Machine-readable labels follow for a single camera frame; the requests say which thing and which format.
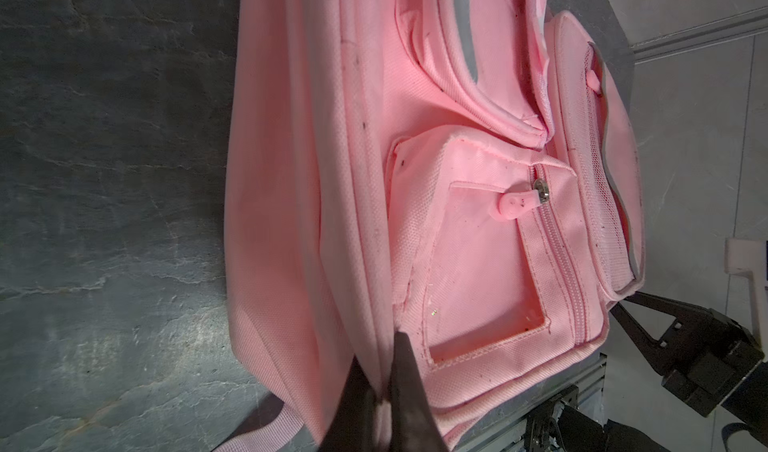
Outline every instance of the silver zipper slider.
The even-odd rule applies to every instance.
[[[533,182],[533,188],[538,190],[538,199],[540,202],[545,204],[549,201],[549,185],[547,185],[547,182],[544,181],[543,178],[537,178],[536,181]]]

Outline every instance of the pink zipper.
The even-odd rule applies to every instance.
[[[546,182],[544,182],[544,167],[541,165],[535,165],[533,167],[532,178],[534,179],[534,188],[537,188],[537,183],[543,183],[544,187],[546,187]],[[552,205],[549,203],[548,187],[547,198],[545,200],[542,199],[542,205],[538,207],[538,210],[539,216],[542,219],[542,224],[544,225],[544,234],[547,236],[549,242],[549,248],[552,250],[554,261],[560,269],[566,292],[571,298],[571,307],[574,311],[574,341],[576,345],[580,345],[587,340],[587,314],[584,308],[584,297],[581,294],[581,288],[576,279],[576,271],[573,262],[565,250],[562,234],[554,220]]]

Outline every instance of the bag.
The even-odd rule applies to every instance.
[[[545,12],[241,0],[230,337],[285,405],[222,450],[321,441],[353,357],[385,443],[395,331],[449,447],[602,344],[644,280],[638,157],[588,34]]]

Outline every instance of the dark gray table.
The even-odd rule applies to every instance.
[[[224,302],[238,1],[0,0],[0,450],[205,452],[265,395]],[[552,6],[628,99],[608,1]]]

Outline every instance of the zipper teeth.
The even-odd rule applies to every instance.
[[[541,165],[536,165],[533,169],[533,176],[534,178],[544,178],[544,168]],[[581,292],[579,291],[574,265],[571,262],[568,253],[565,251],[565,243],[554,223],[552,203],[542,204],[538,210],[542,217],[542,222],[544,223],[544,231],[549,240],[554,260],[557,262],[558,268],[560,268],[568,296],[571,298],[571,305],[574,311],[574,328],[576,329],[575,341],[576,344],[579,345],[586,341],[587,319],[584,311],[584,299],[581,297]]]

